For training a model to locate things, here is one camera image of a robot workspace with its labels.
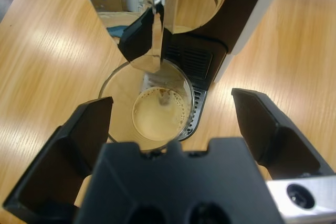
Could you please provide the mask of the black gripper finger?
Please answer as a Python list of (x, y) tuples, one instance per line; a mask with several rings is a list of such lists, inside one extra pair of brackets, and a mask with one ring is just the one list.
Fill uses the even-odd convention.
[(108, 139), (112, 105), (112, 97), (79, 105), (38, 152), (3, 208), (26, 223), (73, 223), (82, 182)]
[(272, 179), (334, 175), (293, 121), (264, 93), (232, 89), (237, 121), (254, 160)]

